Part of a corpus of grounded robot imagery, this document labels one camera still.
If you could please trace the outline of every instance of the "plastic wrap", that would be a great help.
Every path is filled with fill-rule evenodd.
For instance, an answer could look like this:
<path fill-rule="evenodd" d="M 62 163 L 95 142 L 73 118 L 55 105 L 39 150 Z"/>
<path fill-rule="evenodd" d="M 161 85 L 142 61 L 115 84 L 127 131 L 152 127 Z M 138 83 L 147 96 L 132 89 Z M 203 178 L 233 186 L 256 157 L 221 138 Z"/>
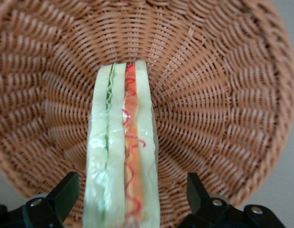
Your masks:
<path fill-rule="evenodd" d="M 137 108 L 132 116 L 127 115 L 125 100 L 135 93 L 129 89 L 125 68 L 126 64 L 101 66 L 97 74 L 88 127 L 85 228 L 160 226 L 158 139 L 146 64 L 135 63 Z M 137 123 L 139 151 L 130 165 L 129 118 Z"/>

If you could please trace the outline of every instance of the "wicker weave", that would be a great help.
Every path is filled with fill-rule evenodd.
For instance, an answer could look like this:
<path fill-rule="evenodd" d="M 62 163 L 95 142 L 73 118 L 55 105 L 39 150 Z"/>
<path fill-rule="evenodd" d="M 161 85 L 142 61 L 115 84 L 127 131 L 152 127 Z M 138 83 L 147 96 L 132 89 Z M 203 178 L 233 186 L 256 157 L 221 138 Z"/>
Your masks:
<path fill-rule="evenodd" d="M 102 64 L 148 63 L 161 227 L 189 213 L 187 172 L 239 205 L 268 176 L 294 116 L 294 61 L 268 0 L 0 0 L 0 168 L 24 196 L 69 171 L 80 200 Z"/>

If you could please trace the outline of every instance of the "black clamp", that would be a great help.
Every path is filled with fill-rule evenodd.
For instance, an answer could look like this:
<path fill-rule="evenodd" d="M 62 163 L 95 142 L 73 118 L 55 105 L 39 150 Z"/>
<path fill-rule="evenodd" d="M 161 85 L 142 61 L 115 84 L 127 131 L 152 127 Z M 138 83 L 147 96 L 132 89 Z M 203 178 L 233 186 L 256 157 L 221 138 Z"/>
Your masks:
<path fill-rule="evenodd" d="M 178 228 L 285 228 L 266 207 L 247 205 L 240 211 L 219 198 L 211 198 L 196 173 L 188 173 L 187 199 L 192 211 Z"/>
<path fill-rule="evenodd" d="M 79 176 L 70 172 L 45 198 L 31 199 L 10 212 L 0 205 L 0 228 L 63 228 L 78 198 Z"/>

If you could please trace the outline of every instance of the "plastic-wrapped sandwich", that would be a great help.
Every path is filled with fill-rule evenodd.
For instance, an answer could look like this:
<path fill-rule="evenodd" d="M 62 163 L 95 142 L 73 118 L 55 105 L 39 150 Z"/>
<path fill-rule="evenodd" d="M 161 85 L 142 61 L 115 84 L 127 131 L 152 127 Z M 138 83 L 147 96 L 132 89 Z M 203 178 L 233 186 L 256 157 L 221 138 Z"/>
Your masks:
<path fill-rule="evenodd" d="M 85 228 L 158 228 L 157 135 L 144 61 L 101 66 L 87 140 Z"/>

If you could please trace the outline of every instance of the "gray background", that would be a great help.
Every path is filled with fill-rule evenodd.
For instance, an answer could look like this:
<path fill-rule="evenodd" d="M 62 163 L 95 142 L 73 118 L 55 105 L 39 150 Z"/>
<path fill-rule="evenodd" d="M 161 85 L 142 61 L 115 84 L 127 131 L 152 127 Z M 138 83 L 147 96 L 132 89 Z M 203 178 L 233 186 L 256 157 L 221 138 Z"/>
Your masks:
<path fill-rule="evenodd" d="M 273 0 L 273 3 L 286 25 L 294 49 L 294 0 Z M 0 173 L 0 204 L 14 209 L 25 201 Z M 270 208 L 287 228 L 294 228 L 294 124 L 280 161 L 246 204 L 264 205 Z"/>

